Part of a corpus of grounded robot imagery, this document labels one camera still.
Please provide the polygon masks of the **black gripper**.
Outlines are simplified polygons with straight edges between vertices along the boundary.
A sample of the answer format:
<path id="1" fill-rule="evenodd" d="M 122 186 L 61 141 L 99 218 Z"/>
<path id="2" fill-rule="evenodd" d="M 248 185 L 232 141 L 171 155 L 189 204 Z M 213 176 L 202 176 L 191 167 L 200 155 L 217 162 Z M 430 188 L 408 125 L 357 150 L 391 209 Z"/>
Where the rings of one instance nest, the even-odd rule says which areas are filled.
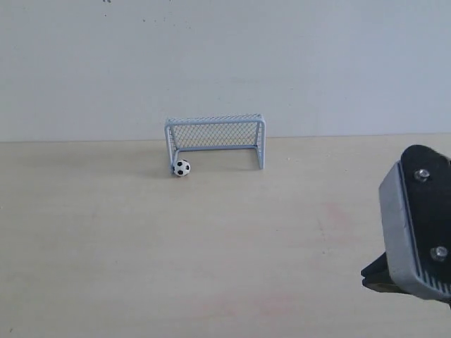
<path id="1" fill-rule="evenodd" d="M 379 187 L 385 253 L 361 270 L 362 286 L 450 300 L 450 159 L 407 147 Z"/>

